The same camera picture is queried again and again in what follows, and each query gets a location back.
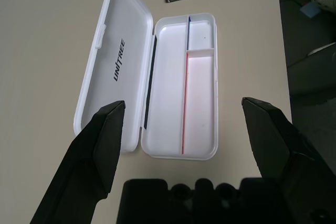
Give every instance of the blue object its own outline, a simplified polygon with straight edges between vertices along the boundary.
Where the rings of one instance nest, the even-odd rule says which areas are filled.
[[[300,9],[300,11],[302,11],[309,18],[312,18],[316,14],[319,14],[321,12],[321,9],[320,9],[320,7],[316,3],[309,2],[307,5],[303,6]]]

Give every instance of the table surface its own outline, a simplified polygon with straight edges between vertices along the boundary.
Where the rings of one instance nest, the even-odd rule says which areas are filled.
[[[278,0],[143,0],[154,22],[209,12],[218,27],[219,148],[205,162],[155,159],[138,146],[120,157],[112,192],[93,223],[114,223],[123,183],[198,178],[239,186],[260,176],[242,97],[268,101],[290,119]],[[69,144],[73,115],[103,0],[0,0],[0,216],[31,220]]]

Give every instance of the white object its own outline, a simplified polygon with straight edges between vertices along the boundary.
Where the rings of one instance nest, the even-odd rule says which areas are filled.
[[[215,19],[207,13],[162,18],[152,31],[153,17],[141,0],[104,0],[75,134],[102,106],[124,100],[122,152],[135,150],[141,139],[153,157],[207,160],[218,148]]]

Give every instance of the red stripe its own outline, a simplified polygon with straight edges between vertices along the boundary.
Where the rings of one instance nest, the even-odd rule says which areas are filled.
[[[186,117],[186,107],[187,107],[187,87],[188,87],[188,64],[189,55],[187,53],[186,63],[185,63],[185,80],[184,80],[184,103],[183,103],[183,126],[182,126],[182,154],[184,154],[184,136],[185,136],[185,117]]]

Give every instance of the lid latch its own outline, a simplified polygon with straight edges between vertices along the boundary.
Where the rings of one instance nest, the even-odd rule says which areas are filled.
[[[105,29],[106,29],[106,25],[105,24],[100,25],[98,36],[97,36],[97,40],[96,40],[96,45],[95,45],[96,49],[100,49],[101,48],[101,45],[102,45],[102,42],[103,42],[104,33],[105,33]]]

